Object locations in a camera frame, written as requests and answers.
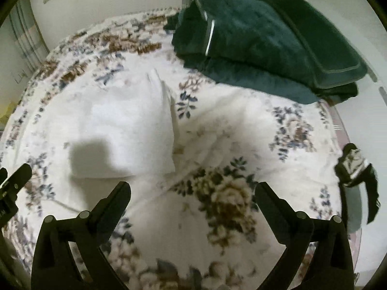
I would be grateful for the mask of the white knit sweater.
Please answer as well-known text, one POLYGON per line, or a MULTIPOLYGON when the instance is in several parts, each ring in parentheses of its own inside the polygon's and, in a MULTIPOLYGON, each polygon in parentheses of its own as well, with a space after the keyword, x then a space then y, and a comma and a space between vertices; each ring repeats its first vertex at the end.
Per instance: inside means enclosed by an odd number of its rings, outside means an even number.
POLYGON ((174 172, 172 92, 156 69, 88 89, 59 119, 71 174, 113 179, 174 172))

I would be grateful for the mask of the black white striped garment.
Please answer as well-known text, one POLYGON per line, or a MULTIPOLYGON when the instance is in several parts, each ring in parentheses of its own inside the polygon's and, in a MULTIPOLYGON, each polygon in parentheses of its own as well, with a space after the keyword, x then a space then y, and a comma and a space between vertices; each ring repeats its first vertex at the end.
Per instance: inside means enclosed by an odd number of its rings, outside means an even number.
MULTIPOLYGON (((362 227, 372 223, 377 216, 377 213, 380 209, 379 202, 379 192, 378 192, 378 177, 375 168, 372 166, 372 163, 366 159, 361 150, 356 147, 355 144, 351 145, 356 151, 360 152, 360 168, 359 175, 354 177, 354 185, 360 186, 361 189, 361 205, 363 206, 363 217, 366 217, 366 220, 362 221, 362 227)), ((338 162, 335 166, 335 174, 338 177, 338 186, 342 185, 344 182, 339 180, 338 169, 339 161, 343 160, 343 156, 338 159, 338 162)))

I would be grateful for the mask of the white bed headboard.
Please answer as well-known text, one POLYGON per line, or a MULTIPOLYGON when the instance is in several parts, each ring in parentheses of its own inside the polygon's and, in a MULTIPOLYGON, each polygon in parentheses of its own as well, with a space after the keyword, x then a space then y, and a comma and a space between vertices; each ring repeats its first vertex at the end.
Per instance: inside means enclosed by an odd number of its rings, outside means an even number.
POLYGON ((340 8, 332 0, 306 0, 327 17, 360 52, 369 74, 357 82, 355 98, 336 108, 350 141, 374 166, 379 181, 380 211, 363 229, 357 272, 373 273, 386 255, 386 31, 365 0, 340 8))

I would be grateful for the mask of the teal curtain left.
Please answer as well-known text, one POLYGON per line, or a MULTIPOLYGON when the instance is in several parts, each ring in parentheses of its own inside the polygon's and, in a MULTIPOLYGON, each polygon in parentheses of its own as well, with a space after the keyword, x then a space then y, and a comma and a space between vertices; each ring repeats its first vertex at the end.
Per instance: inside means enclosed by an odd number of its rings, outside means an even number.
POLYGON ((30 0, 18 0, 8 18, 18 51, 31 73, 40 68, 49 49, 36 22, 30 0))

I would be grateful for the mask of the dark green folded blanket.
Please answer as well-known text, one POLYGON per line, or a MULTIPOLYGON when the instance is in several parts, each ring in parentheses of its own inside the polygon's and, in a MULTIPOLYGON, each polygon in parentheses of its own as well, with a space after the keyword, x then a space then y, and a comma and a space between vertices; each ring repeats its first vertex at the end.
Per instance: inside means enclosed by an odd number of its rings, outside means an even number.
POLYGON ((193 0, 165 29, 186 68, 297 103, 353 98, 367 74, 361 55, 305 0, 193 0))

